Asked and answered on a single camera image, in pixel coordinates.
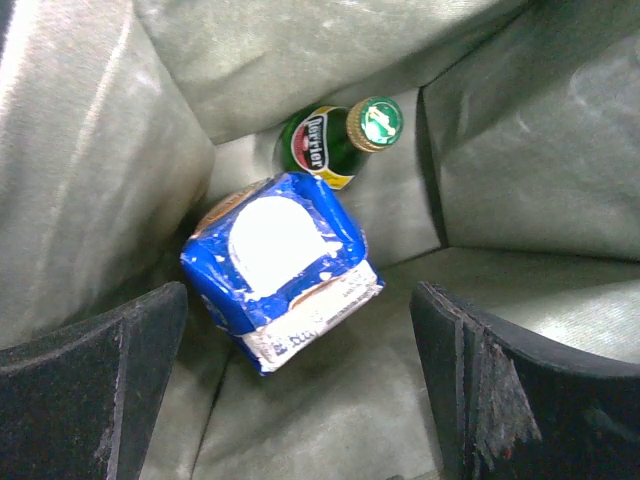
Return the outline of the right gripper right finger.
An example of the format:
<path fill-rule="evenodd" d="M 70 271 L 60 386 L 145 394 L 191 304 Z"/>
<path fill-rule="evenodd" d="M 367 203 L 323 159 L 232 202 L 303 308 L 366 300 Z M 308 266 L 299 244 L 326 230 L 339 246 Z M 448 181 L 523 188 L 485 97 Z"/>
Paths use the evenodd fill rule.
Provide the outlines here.
<path fill-rule="evenodd" d="M 422 282 L 410 313 L 450 479 L 635 479 L 639 368 Z"/>

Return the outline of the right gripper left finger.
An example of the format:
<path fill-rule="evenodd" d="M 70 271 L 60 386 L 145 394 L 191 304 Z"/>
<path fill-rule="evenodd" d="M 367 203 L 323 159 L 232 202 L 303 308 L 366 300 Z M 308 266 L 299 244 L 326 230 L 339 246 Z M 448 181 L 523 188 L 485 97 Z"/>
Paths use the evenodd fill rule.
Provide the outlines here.
<path fill-rule="evenodd" d="M 2 478 L 138 478 L 187 312 L 170 282 L 2 350 Z"/>

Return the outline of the grey-green canvas bag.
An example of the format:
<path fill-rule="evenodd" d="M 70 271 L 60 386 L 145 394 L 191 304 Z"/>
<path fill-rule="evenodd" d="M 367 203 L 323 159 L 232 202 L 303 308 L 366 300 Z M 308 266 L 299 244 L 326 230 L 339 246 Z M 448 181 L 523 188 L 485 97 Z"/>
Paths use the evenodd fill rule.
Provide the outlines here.
<path fill-rule="evenodd" d="M 339 194 L 384 290 L 278 372 L 180 250 L 275 175 L 288 117 L 392 97 Z M 450 479 L 422 282 L 639 368 L 635 1 L 5 1 L 1 352 L 170 282 L 188 312 L 136 479 Z"/>

